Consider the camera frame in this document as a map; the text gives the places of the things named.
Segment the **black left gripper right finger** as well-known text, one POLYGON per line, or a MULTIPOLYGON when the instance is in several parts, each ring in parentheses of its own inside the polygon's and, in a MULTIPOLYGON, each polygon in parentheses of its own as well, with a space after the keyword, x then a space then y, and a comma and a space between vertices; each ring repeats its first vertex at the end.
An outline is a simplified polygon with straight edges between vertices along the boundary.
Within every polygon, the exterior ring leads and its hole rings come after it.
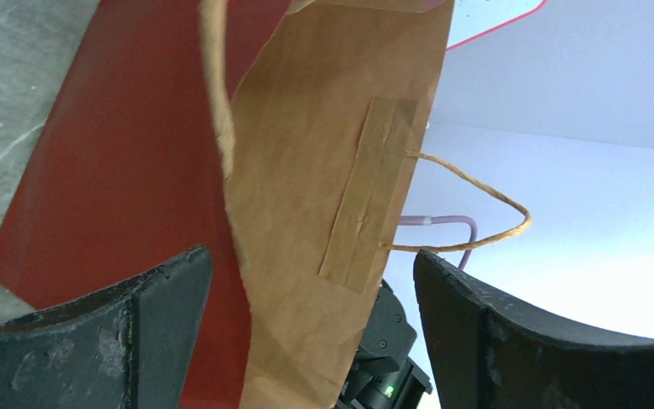
POLYGON ((654 408, 654 339, 548 312, 416 255, 416 298, 444 408, 654 408))

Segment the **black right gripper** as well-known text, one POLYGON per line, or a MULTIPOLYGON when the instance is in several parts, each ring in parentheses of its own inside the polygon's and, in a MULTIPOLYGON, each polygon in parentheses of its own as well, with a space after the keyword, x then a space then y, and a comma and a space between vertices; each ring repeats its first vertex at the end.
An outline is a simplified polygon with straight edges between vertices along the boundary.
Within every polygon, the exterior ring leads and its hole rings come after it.
POLYGON ((415 340, 401 301, 382 281, 336 407, 416 409, 433 386, 409 358, 415 340))

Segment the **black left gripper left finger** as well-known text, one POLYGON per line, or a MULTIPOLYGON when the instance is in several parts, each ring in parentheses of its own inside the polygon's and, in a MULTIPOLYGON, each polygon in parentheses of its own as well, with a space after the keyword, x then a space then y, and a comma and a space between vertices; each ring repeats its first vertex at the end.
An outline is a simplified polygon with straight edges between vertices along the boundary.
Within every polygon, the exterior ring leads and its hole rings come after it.
POLYGON ((203 246, 0 325, 0 408, 176 408, 212 279, 203 246))

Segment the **red paper bag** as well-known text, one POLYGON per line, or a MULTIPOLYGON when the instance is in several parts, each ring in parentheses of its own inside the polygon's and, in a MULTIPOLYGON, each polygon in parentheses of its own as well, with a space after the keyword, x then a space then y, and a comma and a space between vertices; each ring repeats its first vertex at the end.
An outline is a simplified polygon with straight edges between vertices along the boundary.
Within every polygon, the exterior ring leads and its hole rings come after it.
POLYGON ((51 307, 194 245, 214 278, 181 400, 331 408, 438 85, 451 1, 102 1, 0 227, 51 307))

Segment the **pink framed whiteboard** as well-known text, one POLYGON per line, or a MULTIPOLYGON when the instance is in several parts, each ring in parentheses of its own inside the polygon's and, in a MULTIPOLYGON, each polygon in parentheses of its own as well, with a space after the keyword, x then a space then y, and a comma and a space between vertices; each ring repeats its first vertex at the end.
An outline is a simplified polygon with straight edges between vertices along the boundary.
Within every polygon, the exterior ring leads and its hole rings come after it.
POLYGON ((446 51, 513 24, 540 10, 546 0, 457 0, 446 51))

